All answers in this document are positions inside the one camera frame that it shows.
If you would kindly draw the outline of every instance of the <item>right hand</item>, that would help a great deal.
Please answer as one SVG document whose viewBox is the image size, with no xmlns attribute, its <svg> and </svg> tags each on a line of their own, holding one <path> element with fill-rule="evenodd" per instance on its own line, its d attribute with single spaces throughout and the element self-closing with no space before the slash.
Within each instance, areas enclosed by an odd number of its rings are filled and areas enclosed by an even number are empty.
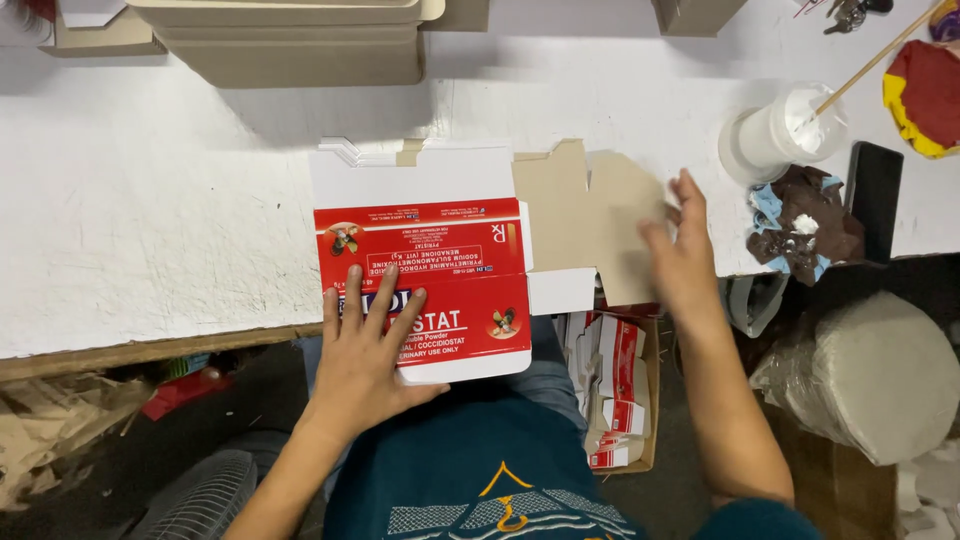
<svg viewBox="0 0 960 540">
<path fill-rule="evenodd" d="M 670 181 L 680 200 L 680 211 L 670 207 L 670 219 L 677 225 L 677 243 L 670 241 L 666 228 L 648 220 L 637 223 L 637 231 L 653 254 L 654 285 L 660 300 L 678 323 L 696 325 L 720 307 L 713 246 L 707 233 L 707 200 L 693 177 L 681 169 L 680 178 Z"/>
</svg>

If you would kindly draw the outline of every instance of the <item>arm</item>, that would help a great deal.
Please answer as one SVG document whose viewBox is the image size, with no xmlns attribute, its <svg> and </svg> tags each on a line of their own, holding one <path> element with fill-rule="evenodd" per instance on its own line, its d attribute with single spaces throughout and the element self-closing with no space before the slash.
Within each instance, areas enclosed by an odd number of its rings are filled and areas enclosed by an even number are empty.
<svg viewBox="0 0 960 540">
<path fill-rule="evenodd" d="M 396 375 L 400 346 L 426 300 L 426 291 L 415 291 L 383 335 L 396 276 L 396 266 L 390 265 L 366 323 L 360 303 L 363 270 L 359 265 L 349 270 L 343 321 L 337 314 L 337 289 L 324 293 L 324 350 L 313 398 L 270 474 L 230 524 L 227 540 L 289 538 L 350 441 L 449 390 L 448 384 L 404 386 Z"/>
<path fill-rule="evenodd" d="M 654 258 L 657 290 L 677 325 L 690 415 L 717 505 L 759 497 L 793 504 L 793 480 L 756 403 L 717 293 L 707 202 L 684 169 L 671 187 L 682 209 L 676 244 L 663 226 L 640 234 Z"/>
</svg>

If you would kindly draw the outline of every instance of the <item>hand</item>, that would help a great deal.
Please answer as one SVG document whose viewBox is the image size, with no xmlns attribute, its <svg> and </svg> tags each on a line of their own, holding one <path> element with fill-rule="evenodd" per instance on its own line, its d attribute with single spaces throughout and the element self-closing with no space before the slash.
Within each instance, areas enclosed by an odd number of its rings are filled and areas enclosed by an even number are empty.
<svg viewBox="0 0 960 540">
<path fill-rule="evenodd" d="M 686 169 L 680 179 L 670 181 L 681 209 L 669 207 L 668 215 L 677 225 L 677 243 L 663 225 L 641 221 L 637 230 L 653 254 L 654 284 L 660 299 L 684 326 L 695 325 L 703 316 L 715 316 L 719 308 L 713 246 L 707 234 L 707 200 Z"/>
<path fill-rule="evenodd" d="M 364 430 L 450 389 L 449 384 L 406 386 L 396 373 L 400 347 L 413 328 L 426 291 L 417 289 L 383 335 L 396 285 L 395 264 L 387 267 L 366 322 L 360 303 L 363 268 L 350 267 L 343 321 L 335 287 L 324 293 L 324 349 L 313 398 L 301 424 L 322 423 L 324 434 L 347 444 Z"/>
</svg>

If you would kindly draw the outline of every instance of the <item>person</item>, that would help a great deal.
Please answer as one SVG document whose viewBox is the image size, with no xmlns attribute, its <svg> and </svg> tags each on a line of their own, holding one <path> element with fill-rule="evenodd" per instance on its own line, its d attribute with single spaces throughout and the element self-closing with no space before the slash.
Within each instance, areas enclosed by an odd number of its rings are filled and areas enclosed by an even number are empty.
<svg viewBox="0 0 960 540">
<path fill-rule="evenodd" d="M 717 508 L 695 538 L 819 538 L 791 509 L 790 471 L 724 317 L 706 200 L 686 170 L 670 185 L 681 203 L 671 217 L 676 242 L 656 223 L 638 224 L 638 233 L 676 323 L 690 414 Z M 328 540 L 645 538 L 640 525 L 597 492 L 583 449 L 586 425 L 562 355 L 556 361 L 560 346 L 549 321 L 555 348 L 542 339 L 535 317 L 534 360 L 523 374 L 456 383 L 450 392 L 448 384 L 405 386 L 396 375 L 397 353 L 426 293 L 416 291 L 382 335 L 396 274 L 395 267 L 385 274 L 366 322 L 359 266 L 348 272 L 342 320 L 336 289 L 325 292 L 312 397 L 226 538 L 289 537 L 334 469 L 339 474 L 324 515 Z"/>
</svg>

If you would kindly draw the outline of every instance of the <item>left hand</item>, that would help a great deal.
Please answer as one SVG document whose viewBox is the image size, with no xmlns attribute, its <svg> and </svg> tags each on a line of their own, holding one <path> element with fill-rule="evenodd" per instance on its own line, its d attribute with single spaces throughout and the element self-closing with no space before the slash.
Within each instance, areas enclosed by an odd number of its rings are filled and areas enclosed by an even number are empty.
<svg viewBox="0 0 960 540">
<path fill-rule="evenodd" d="M 364 430 L 450 389 L 449 384 L 407 386 L 396 373 L 400 347 L 426 301 L 423 288 L 414 291 L 383 335 L 398 273 L 394 264 L 384 271 L 366 321 L 360 300 L 363 268 L 359 264 L 348 271 L 343 321 L 337 313 L 337 289 L 331 287 L 324 293 L 324 349 L 313 398 L 298 427 L 322 425 L 324 434 L 346 445 Z"/>
</svg>

